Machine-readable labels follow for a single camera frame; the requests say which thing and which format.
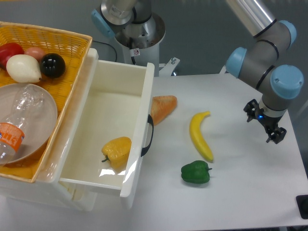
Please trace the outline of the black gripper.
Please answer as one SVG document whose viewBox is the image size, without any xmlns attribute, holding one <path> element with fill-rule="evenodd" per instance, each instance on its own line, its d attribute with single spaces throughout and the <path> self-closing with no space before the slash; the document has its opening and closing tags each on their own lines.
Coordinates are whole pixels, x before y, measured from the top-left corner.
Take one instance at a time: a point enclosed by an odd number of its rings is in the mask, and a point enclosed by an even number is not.
<svg viewBox="0 0 308 231">
<path fill-rule="evenodd" d="M 247 122 L 256 119 L 264 127 L 265 132 L 268 135 L 266 143 L 272 141 L 275 144 L 278 144 L 284 139 L 287 130 L 282 127 L 278 127 L 281 117 L 270 117 L 265 115 L 263 108 L 259 108 L 259 105 L 255 99 L 252 99 L 246 104 L 244 107 L 244 112 L 247 115 Z"/>
</svg>

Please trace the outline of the robot base column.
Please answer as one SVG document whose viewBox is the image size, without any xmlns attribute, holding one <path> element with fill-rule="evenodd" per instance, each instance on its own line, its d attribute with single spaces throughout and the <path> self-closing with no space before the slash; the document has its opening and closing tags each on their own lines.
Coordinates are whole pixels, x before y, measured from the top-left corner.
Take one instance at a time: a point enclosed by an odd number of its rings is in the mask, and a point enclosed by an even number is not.
<svg viewBox="0 0 308 231">
<path fill-rule="evenodd" d="M 159 61 L 166 27 L 163 19 L 152 11 L 151 1 L 103 0 L 91 12 L 91 19 L 101 34 L 119 44 L 126 64 L 152 63 L 154 76 L 175 75 L 178 58 L 172 57 L 165 64 Z"/>
</svg>

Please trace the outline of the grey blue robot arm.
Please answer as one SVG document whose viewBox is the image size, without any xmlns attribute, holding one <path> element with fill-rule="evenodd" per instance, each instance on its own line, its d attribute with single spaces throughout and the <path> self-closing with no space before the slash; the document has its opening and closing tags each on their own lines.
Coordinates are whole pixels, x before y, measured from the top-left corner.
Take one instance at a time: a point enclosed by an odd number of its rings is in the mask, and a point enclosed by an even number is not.
<svg viewBox="0 0 308 231">
<path fill-rule="evenodd" d="M 262 94 L 259 101 L 253 99 L 244 107 L 247 121 L 257 120 L 267 141 L 278 144 L 287 133 L 278 123 L 304 84 L 297 67 L 274 65 L 294 43 L 296 28 L 286 20 L 278 21 L 260 0 L 229 0 L 227 4 L 256 43 L 250 49 L 235 49 L 226 61 L 226 71 Z"/>
</svg>

